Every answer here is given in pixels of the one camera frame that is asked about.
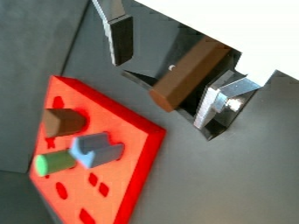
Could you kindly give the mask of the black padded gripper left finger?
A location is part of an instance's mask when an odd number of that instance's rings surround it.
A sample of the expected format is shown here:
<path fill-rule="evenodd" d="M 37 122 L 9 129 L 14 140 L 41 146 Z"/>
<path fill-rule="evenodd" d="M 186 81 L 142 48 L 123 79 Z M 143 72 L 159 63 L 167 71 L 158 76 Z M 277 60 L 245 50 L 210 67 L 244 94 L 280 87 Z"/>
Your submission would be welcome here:
<path fill-rule="evenodd" d="M 91 0 L 103 21 L 113 64 L 121 66 L 134 56 L 134 18 L 123 0 Z"/>

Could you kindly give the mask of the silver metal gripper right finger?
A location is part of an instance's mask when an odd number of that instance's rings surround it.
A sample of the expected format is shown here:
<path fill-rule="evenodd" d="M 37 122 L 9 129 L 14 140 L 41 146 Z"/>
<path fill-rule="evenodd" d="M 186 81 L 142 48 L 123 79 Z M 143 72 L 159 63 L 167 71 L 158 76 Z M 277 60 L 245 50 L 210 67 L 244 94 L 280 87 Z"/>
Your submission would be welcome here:
<path fill-rule="evenodd" d="M 194 126 L 202 130 L 225 108 L 238 112 L 245 105 L 239 97 L 260 88 L 261 86 L 246 75 L 227 70 L 207 86 Z"/>

